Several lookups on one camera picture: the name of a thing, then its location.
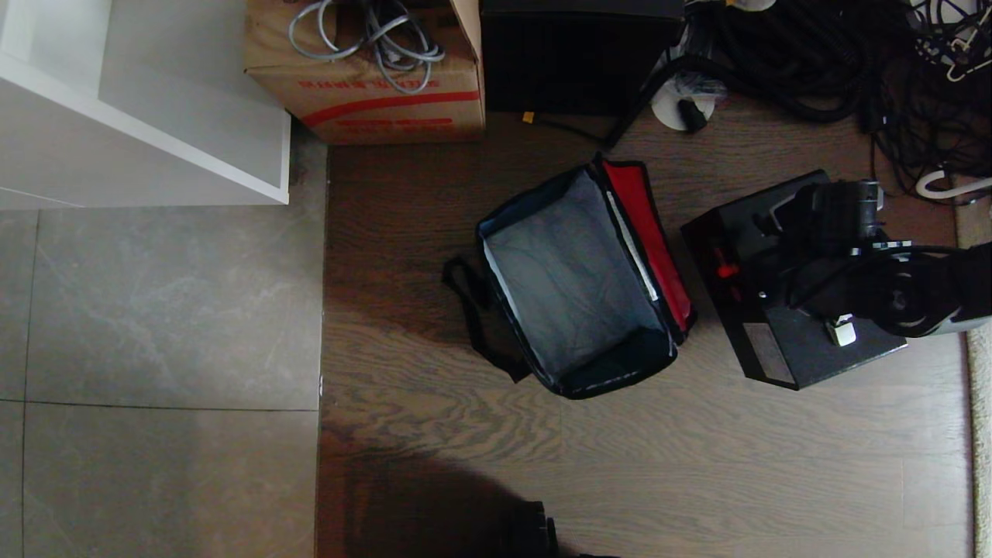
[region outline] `cardboard box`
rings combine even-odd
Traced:
[[[451,0],[443,8],[416,10],[446,55],[434,64],[428,86],[409,95],[382,76],[370,48],[341,61],[311,59],[287,39],[290,22],[306,2],[247,0],[245,72],[332,145],[473,141],[485,130],[478,0]],[[354,7],[328,8],[324,28],[341,48],[356,41],[363,16]],[[316,14],[297,25],[297,42],[329,52],[317,32]],[[423,67],[391,73],[402,86],[420,84]]]

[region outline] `grout line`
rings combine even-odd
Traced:
[[[35,218],[35,249],[31,257],[31,288],[28,290],[28,331],[24,342],[24,399],[28,398],[28,355],[31,354],[31,318],[35,311],[35,279],[38,273],[38,243],[42,236],[42,211],[38,209]],[[25,467],[28,455],[28,403],[23,403],[21,410],[21,558],[28,554],[27,549],[27,529],[25,528],[25,479],[28,476],[28,469]]]
[[[60,405],[64,407],[98,407],[105,409],[148,409],[155,411],[237,411],[237,412],[259,412],[259,413],[317,413],[320,412],[319,409],[241,409],[241,408],[229,408],[229,407],[164,407],[157,405],[113,405],[104,403],[61,403],[58,401],[36,401],[31,399],[26,399],[24,401],[18,401],[24,403],[26,406],[28,404],[32,405]]]

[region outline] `beige rug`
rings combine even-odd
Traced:
[[[992,240],[990,199],[957,208],[957,245]],[[967,334],[975,558],[992,558],[992,323]]]

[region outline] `black box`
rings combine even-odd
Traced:
[[[801,389],[906,346],[906,339],[884,332],[870,320],[855,318],[857,341],[838,347],[822,320],[763,298],[753,277],[745,276],[753,258],[766,257],[776,237],[762,235],[755,215],[768,214],[808,184],[829,184],[816,171],[747,198],[707,211],[682,227],[723,329],[744,375]]]
[[[621,116],[683,13],[682,0],[483,0],[486,107]]]

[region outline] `white cabinet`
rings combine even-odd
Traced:
[[[285,204],[241,0],[0,0],[0,209]]]

